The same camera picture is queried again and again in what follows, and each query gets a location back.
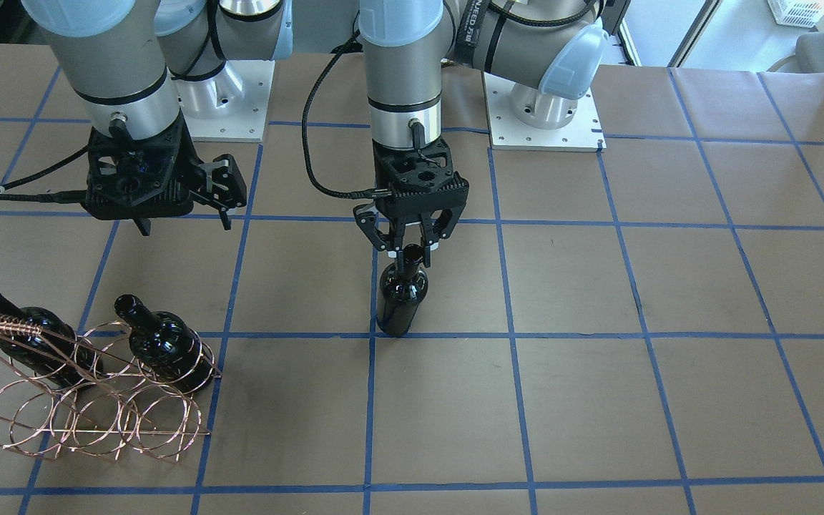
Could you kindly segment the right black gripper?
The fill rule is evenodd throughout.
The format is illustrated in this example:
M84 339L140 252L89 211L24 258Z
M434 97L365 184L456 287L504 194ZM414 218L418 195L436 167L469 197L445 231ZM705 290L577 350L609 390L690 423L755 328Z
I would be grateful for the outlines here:
M132 219L142 237L151 234L150 218L189 214L194 201L216 209L225 230L232 228L228 212L246 206L247 187L235 157L222 154L195 166L183 114L156 136L131 144L92 128L87 147L82 207L99 220ZM190 170L189 189L182 178Z

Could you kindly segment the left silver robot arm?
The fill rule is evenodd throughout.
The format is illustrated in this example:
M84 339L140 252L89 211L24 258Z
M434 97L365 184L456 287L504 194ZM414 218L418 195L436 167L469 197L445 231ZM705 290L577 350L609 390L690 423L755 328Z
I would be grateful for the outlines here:
M564 99L591 87L609 35L601 1L362 1L358 29L371 114L375 201L355 209L396 267L431 264L470 186L441 136L448 59Z

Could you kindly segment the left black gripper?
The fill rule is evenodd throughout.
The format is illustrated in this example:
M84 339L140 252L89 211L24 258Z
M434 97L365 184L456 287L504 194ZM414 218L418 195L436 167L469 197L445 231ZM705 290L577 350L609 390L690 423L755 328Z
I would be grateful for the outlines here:
M400 217L421 216L423 267L431 266L431 252L441 239L448 239L464 211L470 185L453 167L451 150L444 139L414 149L389 149L373 143L376 188L391 195L375 203L353 208L360 231L378 251L390 258L402 254L403 228ZM378 218L385 215L387 232L380 231Z

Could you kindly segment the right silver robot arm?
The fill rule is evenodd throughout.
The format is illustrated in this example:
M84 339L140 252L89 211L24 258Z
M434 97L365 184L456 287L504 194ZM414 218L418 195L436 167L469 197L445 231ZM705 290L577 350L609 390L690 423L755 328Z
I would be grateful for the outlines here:
M199 203L247 203L235 157L204 161L189 125L252 111L235 62L293 52L290 1L25 1L92 122L88 143L45 170L0 186L0 200L77 203L99 220L158 217Z

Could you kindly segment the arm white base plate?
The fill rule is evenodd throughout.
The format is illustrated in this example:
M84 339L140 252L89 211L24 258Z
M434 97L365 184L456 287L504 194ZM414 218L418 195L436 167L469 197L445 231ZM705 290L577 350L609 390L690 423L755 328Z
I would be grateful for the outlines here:
M264 140L275 62L228 61L215 77L178 79L181 111L195 142Z
M604 138L591 91L572 100L483 74L491 146L529 151L602 151Z

